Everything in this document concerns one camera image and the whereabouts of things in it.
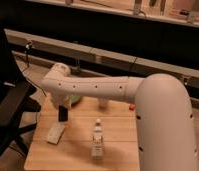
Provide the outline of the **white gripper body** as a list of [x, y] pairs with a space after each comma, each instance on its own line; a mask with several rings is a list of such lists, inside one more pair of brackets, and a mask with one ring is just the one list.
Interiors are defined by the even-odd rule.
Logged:
[[71, 109], [71, 99], [69, 95], [52, 94], [51, 102], [56, 109], [60, 106]]

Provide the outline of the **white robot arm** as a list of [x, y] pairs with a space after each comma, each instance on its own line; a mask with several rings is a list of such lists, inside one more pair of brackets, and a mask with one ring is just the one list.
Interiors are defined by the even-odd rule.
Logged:
[[142, 77], [71, 77], [56, 63], [42, 87], [61, 99], [69, 94], [136, 106], [140, 171], [198, 171], [190, 96], [177, 78], [163, 73]]

